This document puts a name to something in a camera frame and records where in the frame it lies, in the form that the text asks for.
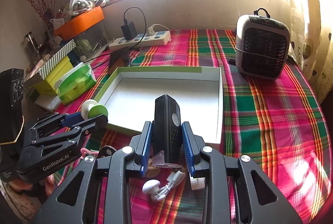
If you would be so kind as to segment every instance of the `white spool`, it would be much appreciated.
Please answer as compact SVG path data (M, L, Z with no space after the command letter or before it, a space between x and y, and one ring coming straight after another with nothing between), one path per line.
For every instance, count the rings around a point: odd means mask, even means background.
M88 120L101 114L108 116L108 110L105 106L97 103L93 99L85 101L81 107L81 116L84 120Z

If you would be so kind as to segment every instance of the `white plug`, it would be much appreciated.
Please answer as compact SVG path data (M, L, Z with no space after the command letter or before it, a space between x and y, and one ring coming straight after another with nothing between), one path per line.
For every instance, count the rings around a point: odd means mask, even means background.
M160 26L162 28L165 28L167 30L169 30L167 27L163 26L163 25L160 25L160 24L154 24L154 25L151 25L149 28L147 28L147 33L146 33L146 36L149 37L149 36L153 36L155 34L155 31L154 31L154 27L155 26Z
M154 25L152 25L149 28L147 28L146 36L153 36L154 34L155 34L155 32L154 32Z
M159 180L149 180L144 183L142 192L151 196L156 195L159 192Z
M184 173L184 172L181 172L181 171L179 170L179 171L176 172L176 174L174 175L174 177L173 177L172 180L173 180L175 183L178 183L178 182L180 182L180 181L183 180L184 176L185 176L185 173Z

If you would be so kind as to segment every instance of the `black fan grille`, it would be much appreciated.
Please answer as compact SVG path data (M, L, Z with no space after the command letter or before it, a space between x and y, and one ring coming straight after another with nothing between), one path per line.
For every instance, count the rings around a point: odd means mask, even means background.
M287 38L284 35L257 28L248 28L244 33L242 68L255 75L277 78L284 65L287 52Z

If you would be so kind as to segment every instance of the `black speaker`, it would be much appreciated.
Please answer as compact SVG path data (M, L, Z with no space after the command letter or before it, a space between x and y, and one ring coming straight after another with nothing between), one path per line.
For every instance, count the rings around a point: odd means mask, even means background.
M177 163L182 141L179 105L169 95L162 95L155 100L153 153L164 151L166 163Z
M0 73L0 143L14 141L14 144L0 145L0 178L9 182L18 178L14 165L23 146L23 70L8 69Z

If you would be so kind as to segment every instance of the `black charger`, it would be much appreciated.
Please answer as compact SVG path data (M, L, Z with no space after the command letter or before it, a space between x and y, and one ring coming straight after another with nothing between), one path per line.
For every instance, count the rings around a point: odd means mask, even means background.
M138 33L137 30L135 28L134 22L127 22L127 19L125 18L125 14L128 10L133 9L133 8L137 8L141 11L143 17L144 17L144 34L142 36L142 38L140 39L140 41L138 41L134 46L132 46L132 48L135 48L139 43L141 43L141 41L144 39L144 36L147 32L147 22L146 22L146 18L144 16L144 12L139 8L139 7L130 7L128 8L125 12L124 12L124 25L121 26L123 35L125 37L126 40L133 40L135 37L137 37Z
M133 40L138 35L133 21L127 23L127 20L124 19L124 25L121 28L126 40Z

